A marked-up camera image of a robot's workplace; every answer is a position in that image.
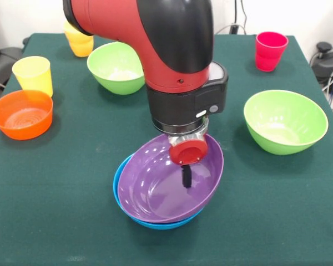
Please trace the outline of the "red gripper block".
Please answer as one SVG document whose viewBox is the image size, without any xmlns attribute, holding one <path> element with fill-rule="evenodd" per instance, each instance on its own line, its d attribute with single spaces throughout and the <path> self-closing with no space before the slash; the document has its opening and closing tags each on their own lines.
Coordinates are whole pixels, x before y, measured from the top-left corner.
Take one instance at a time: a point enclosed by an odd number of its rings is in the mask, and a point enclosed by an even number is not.
<svg viewBox="0 0 333 266">
<path fill-rule="evenodd" d="M 185 140 L 169 149 L 170 159 L 182 165 L 182 182 L 185 188 L 192 185 L 192 171 L 190 164 L 201 161 L 207 154 L 208 145 L 205 140 Z"/>
</svg>

